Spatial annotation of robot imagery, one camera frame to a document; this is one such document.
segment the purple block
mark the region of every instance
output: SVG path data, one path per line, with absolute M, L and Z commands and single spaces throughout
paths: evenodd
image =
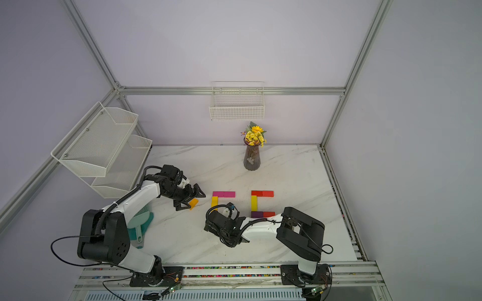
M 225 191 L 224 197 L 236 197 L 236 192 L 235 191 Z
M 260 219 L 263 217 L 262 211 L 251 211 L 251 217 L 254 219 Z

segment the yellow block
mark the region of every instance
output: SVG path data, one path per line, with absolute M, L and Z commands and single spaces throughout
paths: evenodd
M 251 196 L 251 211 L 258 211 L 258 197 Z
M 211 198 L 211 208 L 217 206 L 217 196 Z
M 192 210 L 194 208 L 194 206 L 196 206 L 196 204 L 198 203 L 198 199 L 194 198 L 192 199 L 189 204 L 191 205 L 191 208 L 189 208 L 189 210 Z

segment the marble tabletop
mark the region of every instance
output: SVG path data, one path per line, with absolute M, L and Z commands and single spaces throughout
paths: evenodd
M 161 197 L 150 202 L 154 220 L 149 226 L 143 251 L 162 258 L 163 263 L 295 262 L 298 256 L 276 238 L 223 245 L 204 231 L 205 214 L 213 191 L 235 191 L 232 202 L 240 216 L 251 216 L 251 191 L 272 190 L 274 197 L 259 197 L 258 211 L 282 213 L 294 207 L 325 224 L 323 243 L 333 246 L 321 262 L 356 261 L 338 203 L 333 194 L 316 145 L 266 145 L 261 148 L 261 167 L 243 166 L 245 146 L 154 146 L 145 166 L 174 165 L 184 171 L 191 184 L 198 183 L 206 198 L 193 210 L 175 211 L 173 201 Z

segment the black mounting plate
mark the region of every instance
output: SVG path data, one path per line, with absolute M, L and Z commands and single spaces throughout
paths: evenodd
M 179 278 L 179 281 L 182 280 L 182 274 L 184 271 L 183 266 L 164 266 L 164 271 L 166 272 L 166 275 L 169 276 L 164 276 L 162 279 L 162 282 L 159 283 L 158 287 L 171 287 L 175 284 L 175 279 L 176 275 Z M 131 282 L 129 283 L 129 286 L 133 288 L 139 288 L 139 287 L 147 287 L 148 285 L 145 284 L 142 275 L 140 273 L 134 273 L 136 275 L 136 278 L 132 277 Z
M 301 272 L 298 270 L 296 264 L 286 264 L 280 266 L 281 269 L 281 283 L 283 285 L 299 285 L 303 286 L 305 283 L 300 281 Z M 308 282 L 311 284 L 330 284 L 332 281 L 331 274 L 329 274 L 328 266 L 326 264 L 319 264 L 316 266 L 316 272 L 313 276 L 305 275 Z

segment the wall-mounted wire basket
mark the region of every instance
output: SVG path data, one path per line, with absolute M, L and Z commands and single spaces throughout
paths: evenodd
M 209 112 L 211 120 L 259 120 L 265 118 L 265 99 L 262 82 L 214 82 L 231 85 L 215 87 Z M 253 84 L 257 87 L 232 87 L 232 84 Z
M 135 185 L 152 140 L 132 135 L 138 115 L 96 103 L 51 155 L 104 198 Z
M 51 155 L 78 177 L 105 177 L 127 138 L 138 115 L 97 103 L 98 113 L 60 155 Z

